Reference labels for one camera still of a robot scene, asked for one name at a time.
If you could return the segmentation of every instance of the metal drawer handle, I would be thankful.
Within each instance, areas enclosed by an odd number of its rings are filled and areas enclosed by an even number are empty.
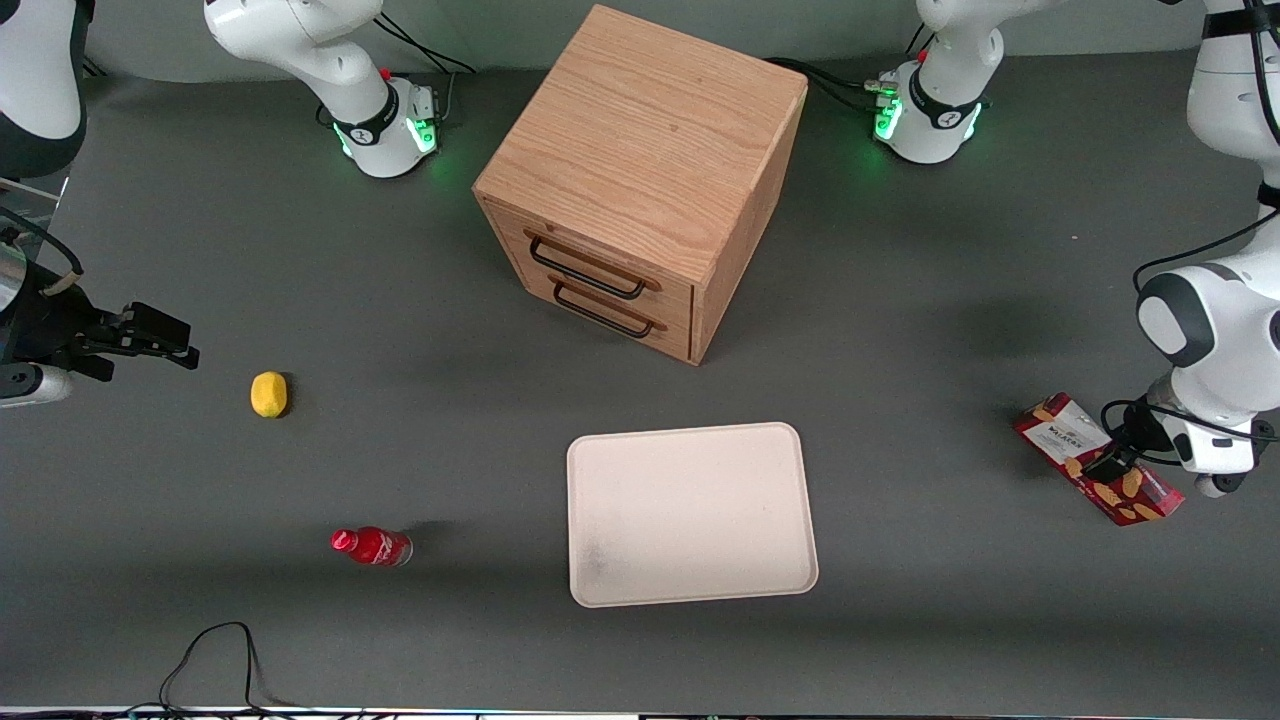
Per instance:
[[[598,279],[595,279],[595,278],[593,278],[590,275],[585,275],[585,274],[575,270],[573,268],[570,268],[568,265],[564,265],[562,263],[557,263],[556,260],[552,260],[550,258],[547,258],[544,255],[539,255],[538,254],[538,249],[543,246],[543,238],[540,238],[540,237],[538,237],[538,236],[535,236],[532,233],[527,233],[527,234],[534,238],[534,241],[529,243],[529,254],[532,255],[534,260],[538,261],[538,264],[540,264],[540,265],[545,265],[545,266],[548,266],[548,268],[550,268],[553,270],[559,270],[561,273],[564,273],[566,275],[573,278],[575,281],[577,281],[580,283],[589,284],[589,286],[594,287],[595,290],[599,290],[600,292],[607,292],[607,293],[612,295],[613,297],[620,297],[622,300],[635,300],[636,297],[640,297],[640,292],[644,291],[644,281],[636,281],[635,290],[627,291],[627,290],[622,290],[620,287],[613,287],[609,283],[600,282],[600,281],[598,281]]]
[[[572,311],[577,313],[579,315],[582,315],[584,318],[588,318],[590,320],[595,320],[596,323],[600,323],[602,325],[609,328],[611,331],[617,331],[617,332],[620,332],[620,333],[622,333],[622,334],[625,334],[627,337],[635,338],[635,340],[644,340],[644,338],[649,337],[649,333],[653,332],[653,327],[654,327],[653,320],[648,320],[644,324],[644,329],[643,331],[634,331],[634,329],[623,325],[622,323],[616,323],[616,322],[605,318],[604,315],[600,315],[599,313],[594,313],[591,310],[588,310],[586,307],[582,307],[581,305],[579,305],[576,302],[571,302],[571,301],[561,297],[561,291],[562,290],[564,290],[564,283],[557,282],[556,283],[556,291],[552,292],[552,297],[556,299],[556,304],[559,305],[561,307],[572,310]]]

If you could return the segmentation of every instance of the wooden drawer cabinet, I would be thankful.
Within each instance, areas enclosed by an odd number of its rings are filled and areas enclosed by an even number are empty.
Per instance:
[[[598,5],[474,191],[529,292],[696,365],[777,205],[805,90]]]

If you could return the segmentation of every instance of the plastic bottle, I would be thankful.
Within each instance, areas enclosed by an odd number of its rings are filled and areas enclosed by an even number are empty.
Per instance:
[[[329,546],[362,565],[403,565],[413,556],[413,541],[408,536],[372,525],[337,530]]]

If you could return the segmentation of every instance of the plastic tray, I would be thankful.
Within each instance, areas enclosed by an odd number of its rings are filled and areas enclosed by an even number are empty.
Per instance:
[[[818,556],[800,436],[763,423],[579,438],[568,556],[586,607],[808,592]]]

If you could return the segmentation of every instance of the gray tabletop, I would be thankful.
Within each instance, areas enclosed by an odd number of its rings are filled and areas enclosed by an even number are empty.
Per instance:
[[[148,700],[239,619],[308,705],[1274,716],[1280,457],[1119,529],[1009,428],[1060,389],[1140,393],[1165,365],[1130,269],[1252,219],[1257,169],[1185,126],[1193,61],[1011,59],[934,168],[813,94],[696,369],[507,265],[470,184],[538,73],[460,78],[440,155],[387,182],[301,83],[99,87],[52,229],[99,305],[173,313],[204,359],[0,418],[0,698]],[[284,420],[248,406],[268,369],[294,377]],[[804,439],[813,592],[572,601],[573,438],[763,420]],[[411,528],[412,562],[328,548],[365,523]],[[211,638],[174,698],[234,705],[239,643]]]

